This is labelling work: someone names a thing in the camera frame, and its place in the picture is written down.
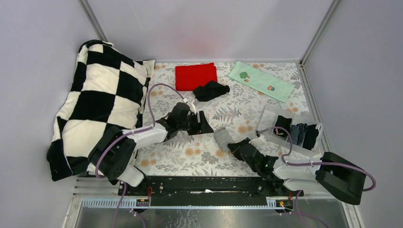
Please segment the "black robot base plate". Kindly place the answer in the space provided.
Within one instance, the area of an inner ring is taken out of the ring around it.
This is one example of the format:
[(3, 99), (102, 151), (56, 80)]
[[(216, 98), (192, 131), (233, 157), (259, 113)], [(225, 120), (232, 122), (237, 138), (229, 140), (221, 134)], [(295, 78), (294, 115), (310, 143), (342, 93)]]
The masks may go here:
[(206, 177), (206, 176), (147, 176), (137, 186), (119, 185), (121, 196), (172, 196), (179, 193), (246, 193), (251, 196), (289, 197), (296, 196), (281, 180), (265, 180), (262, 177)]

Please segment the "black underwear beige waistband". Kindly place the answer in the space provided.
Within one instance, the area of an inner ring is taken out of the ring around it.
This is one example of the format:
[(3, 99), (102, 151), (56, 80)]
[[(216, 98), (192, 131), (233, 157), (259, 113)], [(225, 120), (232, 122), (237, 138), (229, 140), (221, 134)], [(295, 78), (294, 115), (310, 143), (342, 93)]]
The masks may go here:
[(279, 128), (275, 128), (273, 133), (277, 136), (285, 138), (288, 136), (287, 132), (290, 132), (291, 124), (292, 118), (286, 118), (282, 115), (279, 115), (275, 123), (275, 127)]

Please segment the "grey striped underwear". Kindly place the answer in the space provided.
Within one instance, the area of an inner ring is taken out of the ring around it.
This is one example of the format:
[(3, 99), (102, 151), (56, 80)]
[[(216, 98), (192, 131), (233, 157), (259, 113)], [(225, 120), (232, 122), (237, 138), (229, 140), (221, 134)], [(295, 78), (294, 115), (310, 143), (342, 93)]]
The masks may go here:
[(222, 152), (231, 152), (228, 144), (234, 143), (234, 140), (225, 127), (221, 127), (215, 130), (213, 133), (213, 137)]

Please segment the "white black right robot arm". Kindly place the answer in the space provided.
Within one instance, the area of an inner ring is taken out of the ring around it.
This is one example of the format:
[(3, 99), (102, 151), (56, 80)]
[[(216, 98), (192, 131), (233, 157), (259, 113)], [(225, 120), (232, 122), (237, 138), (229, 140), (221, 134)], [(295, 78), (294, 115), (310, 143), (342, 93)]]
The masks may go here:
[(299, 190), (324, 192), (344, 203), (361, 203), (368, 173), (335, 153), (326, 152), (321, 158), (297, 163), (262, 154), (249, 138), (227, 146), (235, 158), (247, 163), (253, 172), (271, 182), (277, 195), (284, 196)]

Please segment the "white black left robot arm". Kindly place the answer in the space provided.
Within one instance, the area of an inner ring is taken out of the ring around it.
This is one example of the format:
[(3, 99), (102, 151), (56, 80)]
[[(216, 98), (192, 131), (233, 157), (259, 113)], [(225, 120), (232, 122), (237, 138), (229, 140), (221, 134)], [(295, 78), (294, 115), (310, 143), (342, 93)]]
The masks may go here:
[(110, 127), (88, 156), (95, 166), (96, 176), (109, 181), (122, 181), (129, 185), (135, 195), (147, 191), (145, 174), (131, 164), (133, 153), (150, 144), (163, 143), (174, 138), (178, 132), (188, 135), (213, 133), (203, 111), (196, 112), (186, 103), (177, 103), (167, 116), (150, 126), (121, 130)]

